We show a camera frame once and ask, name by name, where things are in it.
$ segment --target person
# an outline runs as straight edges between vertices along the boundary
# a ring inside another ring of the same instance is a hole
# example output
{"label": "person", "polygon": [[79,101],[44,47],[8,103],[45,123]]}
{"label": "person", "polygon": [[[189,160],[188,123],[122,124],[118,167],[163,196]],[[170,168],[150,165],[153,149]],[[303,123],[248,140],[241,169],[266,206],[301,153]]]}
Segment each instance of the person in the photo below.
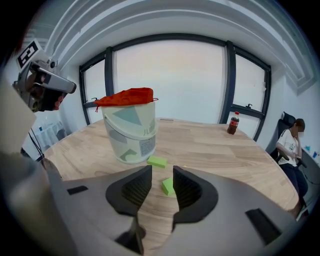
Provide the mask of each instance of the person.
{"label": "person", "polygon": [[305,127],[305,121],[298,118],[295,120],[293,126],[282,132],[276,143],[276,148],[283,151],[289,157],[289,160],[285,160],[282,157],[278,164],[291,181],[300,199],[302,199],[308,191],[308,184],[296,163],[296,159],[302,157],[300,138],[303,136]]}

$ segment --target hair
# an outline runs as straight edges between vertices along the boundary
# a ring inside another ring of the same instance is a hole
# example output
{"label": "hair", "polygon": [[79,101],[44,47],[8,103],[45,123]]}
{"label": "hair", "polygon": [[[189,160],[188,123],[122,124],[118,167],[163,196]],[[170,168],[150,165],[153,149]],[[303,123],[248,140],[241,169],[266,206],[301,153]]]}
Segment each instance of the hair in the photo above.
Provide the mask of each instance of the hair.
{"label": "hair", "polygon": [[294,121],[295,125],[301,127],[303,130],[306,128],[305,121],[302,118],[298,118]]}

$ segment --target white shirt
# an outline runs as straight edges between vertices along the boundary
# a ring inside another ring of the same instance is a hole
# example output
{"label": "white shirt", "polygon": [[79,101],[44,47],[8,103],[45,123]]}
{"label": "white shirt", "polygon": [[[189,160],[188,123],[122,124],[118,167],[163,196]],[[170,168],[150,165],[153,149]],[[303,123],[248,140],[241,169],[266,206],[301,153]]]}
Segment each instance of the white shirt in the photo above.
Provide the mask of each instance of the white shirt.
{"label": "white shirt", "polygon": [[[278,143],[280,143],[284,148],[290,152],[293,152],[294,154],[298,153],[298,141],[296,138],[294,138],[291,135],[291,132],[289,129],[286,129],[282,132],[280,138],[278,139]],[[290,164],[293,166],[297,166],[296,160],[292,159],[290,156],[288,156],[289,161],[285,160],[283,157],[279,160],[279,165],[284,164]]]}

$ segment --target cola bottle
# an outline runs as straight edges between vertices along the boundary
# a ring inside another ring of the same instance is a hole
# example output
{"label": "cola bottle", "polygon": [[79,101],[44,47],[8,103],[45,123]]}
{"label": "cola bottle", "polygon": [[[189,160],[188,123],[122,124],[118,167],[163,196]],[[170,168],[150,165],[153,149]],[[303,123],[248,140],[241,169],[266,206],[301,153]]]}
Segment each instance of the cola bottle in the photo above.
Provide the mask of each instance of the cola bottle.
{"label": "cola bottle", "polygon": [[231,117],[231,121],[229,123],[229,127],[228,127],[228,134],[235,134],[238,124],[239,124],[239,112],[234,112],[234,116]]}

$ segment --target printed label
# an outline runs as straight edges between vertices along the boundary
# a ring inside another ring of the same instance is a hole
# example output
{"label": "printed label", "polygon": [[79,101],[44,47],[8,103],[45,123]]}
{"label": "printed label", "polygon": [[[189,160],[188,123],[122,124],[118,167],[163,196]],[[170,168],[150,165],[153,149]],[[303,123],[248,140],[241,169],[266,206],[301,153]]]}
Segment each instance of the printed label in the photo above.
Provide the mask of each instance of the printed label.
{"label": "printed label", "polygon": [[143,136],[152,134],[154,132],[154,130],[155,130],[155,125],[150,126],[148,129],[144,129],[144,135]]}
{"label": "printed label", "polygon": [[238,122],[231,120],[231,121],[230,121],[230,125],[232,125],[232,126],[238,126]]}
{"label": "printed label", "polygon": [[141,156],[149,154],[156,146],[156,136],[152,138],[140,140],[140,152]]}

